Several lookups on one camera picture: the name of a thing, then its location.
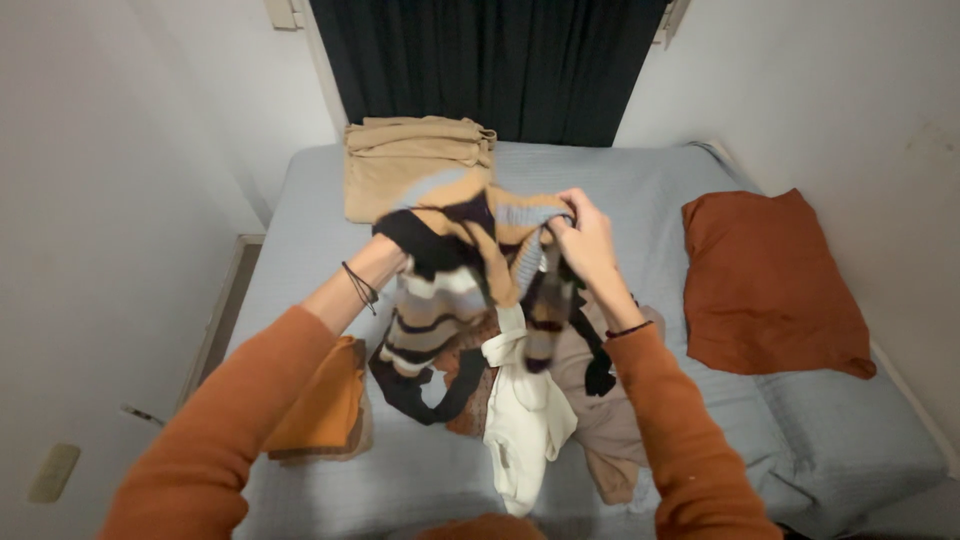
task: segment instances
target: mattress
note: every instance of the mattress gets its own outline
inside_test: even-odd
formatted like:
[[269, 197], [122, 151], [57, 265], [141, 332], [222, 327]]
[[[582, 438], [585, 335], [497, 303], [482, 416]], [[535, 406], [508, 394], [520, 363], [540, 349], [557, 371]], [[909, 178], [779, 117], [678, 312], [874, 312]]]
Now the mattress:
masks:
[[[497, 143], [500, 184], [520, 194], [579, 186], [606, 212], [624, 277], [666, 320], [666, 345], [704, 395], [708, 411], [743, 456], [771, 517], [812, 537], [850, 527], [864, 512], [933, 486], [946, 462], [881, 369], [872, 380], [831, 372], [738, 376], [687, 357], [683, 315], [687, 256], [680, 207], [704, 193], [753, 187], [711, 147], [589, 149]], [[299, 302], [370, 237], [343, 215], [343, 150], [310, 148], [290, 162], [230, 343], [235, 349]], [[393, 285], [377, 316], [347, 330], [370, 344], [389, 322]], [[491, 458], [478, 439], [424, 427], [367, 381], [373, 448], [348, 462], [282, 467], [261, 456], [244, 496], [237, 538], [383, 537], [453, 518], [503, 511]], [[424, 388], [437, 403], [442, 378]], [[564, 445], [547, 466], [532, 517], [551, 538], [654, 537], [659, 497], [649, 471], [630, 504], [606, 506], [583, 449]]]

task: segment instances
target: hand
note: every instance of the hand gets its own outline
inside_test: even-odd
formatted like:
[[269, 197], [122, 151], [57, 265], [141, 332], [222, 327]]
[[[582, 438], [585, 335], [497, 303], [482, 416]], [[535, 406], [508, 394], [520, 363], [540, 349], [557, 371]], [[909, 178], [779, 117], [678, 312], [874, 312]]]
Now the hand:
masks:
[[610, 330], [625, 331], [643, 324], [643, 315], [616, 265], [610, 218], [579, 187], [557, 196], [573, 208], [577, 226], [570, 227], [562, 217], [551, 219], [547, 225], [557, 237], [566, 263], [596, 298]]
[[569, 204], [577, 216], [575, 229], [562, 217], [547, 222], [560, 243], [566, 263], [588, 286], [618, 275], [610, 218], [594, 206], [579, 187], [557, 196]]

